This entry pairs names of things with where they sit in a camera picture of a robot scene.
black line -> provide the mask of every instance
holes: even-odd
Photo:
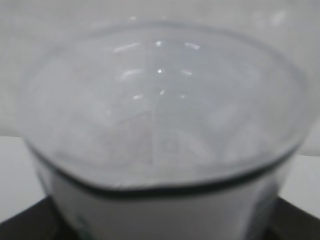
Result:
[[[212,192],[217,192],[225,189],[230,189],[249,183],[281,166],[285,163],[296,151],[298,147],[293,148],[293,150],[287,152],[285,155],[280,157],[278,160],[269,164],[265,167],[255,169],[249,173],[243,175],[238,175],[233,178],[220,180],[220,181],[206,181],[198,182],[194,185],[181,185],[181,186],[157,186],[153,188],[146,189],[110,189],[91,186],[88,183],[77,180],[70,174],[64,172],[58,167],[54,166],[49,160],[47,160],[42,154],[35,150],[30,144],[27,143],[30,151],[34,156],[43,163],[49,170],[54,172],[54,174],[59,175],[67,182],[73,184],[77,188],[88,192],[92,195],[102,197],[102,198],[112,198],[112,199],[141,199],[141,198],[173,198],[173,197],[183,197],[183,196],[194,196],[203,195]]]

black base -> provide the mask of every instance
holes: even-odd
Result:
[[[49,197],[1,223],[0,239],[79,240]],[[320,240],[320,220],[279,198],[262,240]]]

black surface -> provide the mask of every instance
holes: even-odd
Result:
[[[47,197],[0,224],[0,240],[79,240],[79,238],[63,221],[52,200]],[[262,240],[320,240],[320,220],[279,198],[269,228]]]

clear plastic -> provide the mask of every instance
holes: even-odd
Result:
[[[317,115],[319,9],[35,0],[17,10],[46,49],[25,75],[21,132],[53,165],[103,188],[219,181],[270,165]]]

